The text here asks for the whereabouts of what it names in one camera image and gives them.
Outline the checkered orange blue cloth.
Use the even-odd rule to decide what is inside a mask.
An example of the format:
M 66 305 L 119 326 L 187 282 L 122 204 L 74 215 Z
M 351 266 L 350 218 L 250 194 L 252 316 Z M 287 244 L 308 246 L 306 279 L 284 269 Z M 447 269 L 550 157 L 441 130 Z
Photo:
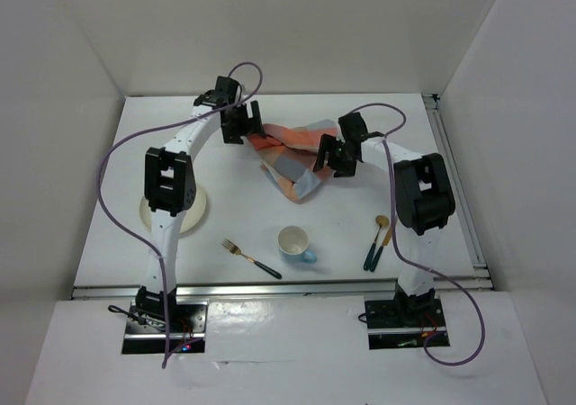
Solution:
M 303 203 L 322 183 L 332 176 L 329 167 L 314 171 L 323 135 L 339 135 L 332 120 L 321 120 L 306 126 L 287 128 L 267 123 L 265 137 L 249 135 L 247 141 L 261 160 L 261 168 L 274 186 L 290 201 Z

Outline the gold spoon green handle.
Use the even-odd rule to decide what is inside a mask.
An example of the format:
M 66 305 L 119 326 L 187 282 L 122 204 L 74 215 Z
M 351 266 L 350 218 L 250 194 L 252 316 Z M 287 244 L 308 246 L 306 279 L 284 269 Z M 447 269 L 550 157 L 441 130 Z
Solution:
M 389 226 L 390 220 L 385 215 L 377 215 L 375 218 L 375 223 L 378 226 L 378 230 L 376 231 L 375 237 L 373 239 L 373 243 L 370 246 L 368 253 L 366 255 L 366 258 L 364 260 L 364 264 L 363 264 L 363 270 L 364 271 L 369 270 L 369 268 L 373 262 L 373 259 L 374 259 L 375 249 L 376 249 L 376 245 L 377 245 L 380 233 L 383 229 L 385 229 L 386 227 Z

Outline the light blue mug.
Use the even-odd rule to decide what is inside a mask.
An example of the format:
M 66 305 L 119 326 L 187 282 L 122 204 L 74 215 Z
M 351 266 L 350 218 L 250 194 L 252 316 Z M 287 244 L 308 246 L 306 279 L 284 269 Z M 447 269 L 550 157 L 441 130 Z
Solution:
M 277 246 L 283 260 L 290 264 L 313 265 L 317 262 L 316 254 L 310 249 L 310 240 L 304 229 L 287 226 L 277 236 Z

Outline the gold knife green handle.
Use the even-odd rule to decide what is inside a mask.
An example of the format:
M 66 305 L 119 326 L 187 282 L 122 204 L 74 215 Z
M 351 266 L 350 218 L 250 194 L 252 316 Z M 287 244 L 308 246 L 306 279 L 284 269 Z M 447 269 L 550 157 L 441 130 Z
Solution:
M 379 246 L 378 250 L 375 252 L 375 255 L 373 256 L 373 260 L 369 266 L 369 271 L 370 272 L 374 272 L 376 267 L 378 266 L 378 263 L 380 261 L 382 252 L 384 250 L 384 248 L 389 244 L 390 240 L 392 239 L 392 230 L 388 229 L 382 244 Z

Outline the cream round plate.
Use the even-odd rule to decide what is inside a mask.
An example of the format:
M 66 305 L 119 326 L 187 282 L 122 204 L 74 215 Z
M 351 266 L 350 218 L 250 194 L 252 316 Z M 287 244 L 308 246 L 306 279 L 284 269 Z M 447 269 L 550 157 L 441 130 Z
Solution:
M 202 219 L 208 206 L 208 198 L 205 189 L 201 185 L 196 187 L 196 196 L 192 207 L 186 211 L 184 220 L 180 228 L 180 235 L 184 235 L 192 230 Z M 151 231 L 151 210 L 145 197 L 140 199 L 139 203 L 140 220 L 147 229 Z

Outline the gold fork green handle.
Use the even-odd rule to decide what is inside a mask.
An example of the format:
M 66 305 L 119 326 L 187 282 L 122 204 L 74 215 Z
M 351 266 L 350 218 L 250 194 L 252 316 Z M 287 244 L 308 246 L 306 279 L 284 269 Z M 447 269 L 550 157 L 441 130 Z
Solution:
M 265 265 L 264 263 L 262 263 L 256 259 L 254 259 L 253 257 L 246 255 L 235 243 L 231 242 L 230 240 L 224 239 L 221 242 L 221 244 L 232 255 L 238 256 L 238 257 L 243 257 L 249 263 L 251 263 L 253 266 L 256 266 L 260 270 L 266 272 L 268 275 L 271 275 L 276 280 L 282 280 L 283 279 L 283 276 L 278 271 L 274 270 L 272 267 Z

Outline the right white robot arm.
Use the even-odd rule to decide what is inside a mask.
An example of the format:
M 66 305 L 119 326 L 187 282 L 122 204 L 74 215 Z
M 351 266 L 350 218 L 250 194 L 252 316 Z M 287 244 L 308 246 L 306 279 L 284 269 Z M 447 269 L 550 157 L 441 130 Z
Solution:
M 432 311 L 437 246 L 455 213 L 445 161 L 438 153 L 410 151 L 377 132 L 358 140 L 320 138 L 316 170 L 329 167 L 335 177 L 353 176 L 358 162 L 374 165 L 390 178 L 391 239 L 404 264 L 395 284 L 392 314 L 403 326 L 415 325 Z

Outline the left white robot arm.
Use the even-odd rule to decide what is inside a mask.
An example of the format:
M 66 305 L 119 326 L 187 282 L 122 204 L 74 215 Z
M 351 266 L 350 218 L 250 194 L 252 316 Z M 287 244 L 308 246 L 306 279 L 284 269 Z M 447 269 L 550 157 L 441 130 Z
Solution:
M 185 215 L 194 204 L 197 186 L 193 162 L 216 131 L 223 141 L 241 144 L 252 134 L 263 137 L 257 101 L 238 104 L 239 94 L 210 90 L 193 102 L 193 122 L 185 125 L 160 148 L 145 155 L 144 197 L 150 209 L 152 257 L 162 265 L 150 266 L 136 297 L 136 309 L 158 332 L 177 322 L 176 253 Z

